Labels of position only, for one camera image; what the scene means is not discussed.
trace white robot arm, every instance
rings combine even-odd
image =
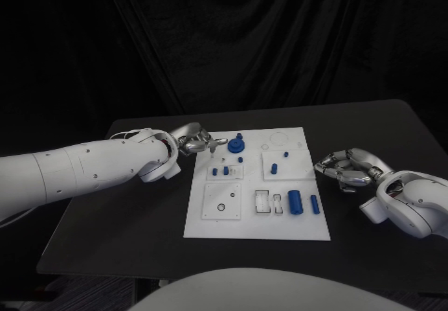
[[[118,134],[137,133],[128,139]],[[137,174],[147,183],[179,172],[186,156],[226,144],[213,140],[199,123],[171,133],[150,128],[115,134],[110,140],[0,158],[0,221],[46,203],[99,191]]]
[[[448,238],[448,181],[432,175],[395,172],[367,151],[353,148],[330,154],[314,169],[336,178],[343,192],[375,185],[373,197],[360,209],[375,224],[388,218],[412,236]]]

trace small blue part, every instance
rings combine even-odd
[[[274,174],[274,175],[277,174],[277,164],[275,163],[272,164],[271,174]]]
[[[317,203],[316,195],[311,195],[313,213],[320,214],[320,204]]]
[[[239,138],[233,138],[226,144],[226,148],[233,154],[238,154],[245,150],[245,141]]]
[[[291,190],[288,192],[290,198],[290,210],[291,214],[300,215],[304,212],[304,207],[301,206],[301,193],[298,190]]]

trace black table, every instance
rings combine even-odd
[[[382,100],[127,119],[112,133],[171,130],[197,121],[210,132],[303,126],[313,162],[357,147],[395,170],[448,178],[448,157],[408,104]],[[372,290],[448,292],[448,240],[419,240],[359,210],[373,189],[344,194],[317,174],[331,242],[183,238],[195,156],[180,157],[170,180],[128,183],[72,200],[42,255],[40,273],[180,279],[207,270],[255,267],[295,271]]]

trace white board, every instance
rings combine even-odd
[[[210,158],[210,152],[200,152],[196,157],[195,174],[192,181],[190,202],[187,211],[187,220],[184,224],[186,238],[246,238],[269,240],[330,240],[327,221],[324,219],[324,207],[320,201],[320,192],[317,189],[311,157],[308,154],[307,140],[303,128],[278,128],[251,131],[231,131],[210,133],[213,138],[236,137],[242,133],[245,141],[245,150],[233,154],[226,149],[226,145],[216,148],[215,156]],[[294,150],[301,150],[301,172],[311,172],[305,180],[264,180],[264,152],[278,151],[282,156],[284,151],[290,152],[288,161],[294,160]],[[223,166],[244,166],[242,179],[210,178],[213,168]],[[203,219],[205,191],[210,184],[239,184],[241,185],[241,213],[239,219]],[[269,191],[269,213],[256,212],[255,191]],[[288,191],[300,190],[304,213],[292,215],[290,212]],[[282,213],[275,213],[274,195],[281,195]],[[317,196],[320,204],[320,214],[313,213],[311,195]],[[218,206],[218,196],[207,198],[206,206]]]

